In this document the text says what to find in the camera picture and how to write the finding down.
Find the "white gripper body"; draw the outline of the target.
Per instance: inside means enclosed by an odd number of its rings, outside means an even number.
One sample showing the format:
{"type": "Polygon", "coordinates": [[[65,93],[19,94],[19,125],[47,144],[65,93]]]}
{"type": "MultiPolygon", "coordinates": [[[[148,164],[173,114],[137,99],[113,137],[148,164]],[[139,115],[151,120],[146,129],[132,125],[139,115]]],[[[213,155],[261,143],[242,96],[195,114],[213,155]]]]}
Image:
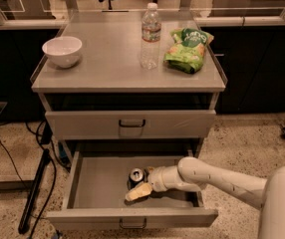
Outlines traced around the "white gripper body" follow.
{"type": "Polygon", "coordinates": [[[176,166],[161,166],[155,168],[149,174],[147,181],[155,192],[180,189],[182,183],[176,166]]]}

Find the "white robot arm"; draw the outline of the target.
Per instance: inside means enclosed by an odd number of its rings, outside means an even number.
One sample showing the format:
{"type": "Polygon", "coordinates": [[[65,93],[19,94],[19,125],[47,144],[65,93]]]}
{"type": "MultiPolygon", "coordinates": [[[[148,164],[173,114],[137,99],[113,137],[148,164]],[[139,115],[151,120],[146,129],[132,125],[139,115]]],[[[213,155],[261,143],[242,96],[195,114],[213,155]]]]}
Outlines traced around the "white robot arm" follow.
{"type": "Polygon", "coordinates": [[[210,184],[259,210],[257,239],[285,239],[285,166],[268,178],[260,178],[184,157],[174,166],[150,168],[147,180],[131,189],[126,200],[170,189],[196,191],[202,184],[210,184]]]}

